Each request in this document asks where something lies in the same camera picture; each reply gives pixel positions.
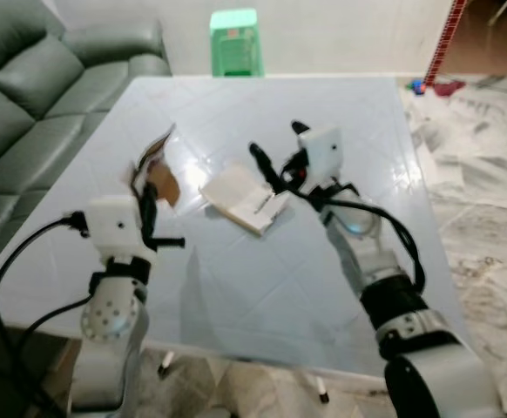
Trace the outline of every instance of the gray leather sofa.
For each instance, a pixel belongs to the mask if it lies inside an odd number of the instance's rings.
[[[0,251],[132,79],[170,74],[156,22],[66,31],[38,0],[0,0]],[[63,342],[31,344],[42,376]],[[25,407],[0,376],[0,416]]]

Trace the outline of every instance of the tiled table surface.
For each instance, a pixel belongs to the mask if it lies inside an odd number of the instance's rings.
[[[507,411],[507,78],[471,78],[451,99],[401,91],[451,273],[478,354]],[[382,382],[326,379],[321,406],[304,374],[239,362],[181,357],[159,382],[161,353],[146,353],[140,418],[193,417],[223,403],[242,417],[394,418]]]
[[[161,251],[152,272],[149,347],[198,348],[271,364],[381,375],[374,331],[306,202],[291,199],[259,239],[221,217],[198,193],[199,186],[234,160],[255,171],[247,153],[252,140],[280,166],[297,146],[290,129],[295,118],[312,126],[341,127],[341,179],[352,181],[412,232],[428,276],[424,297],[465,336],[392,78],[138,79],[9,249],[46,219],[85,207],[92,197],[123,192],[117,178],[128,159],[137,159],[174,121],[177,135],[167,146],[166,161],[181,195],[173,210],[161,207],[157,235],[185,236],[187,246]],[[409,257],[387,223],[383,231],[384,245],[395,248],[411,272]],[[4,279],[3,317],[27,325],[80,299],[90,272],[98,269],[88,241],[74,232],[47,234]],[[43,330],[79,336],[79,312],[54,318]]]

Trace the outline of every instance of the sofa armrest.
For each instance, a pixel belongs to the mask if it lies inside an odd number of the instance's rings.
[[[139,54],[153,54],[166,59],[158,21],[69,30],[62,40],[85,67],[124,61]]]

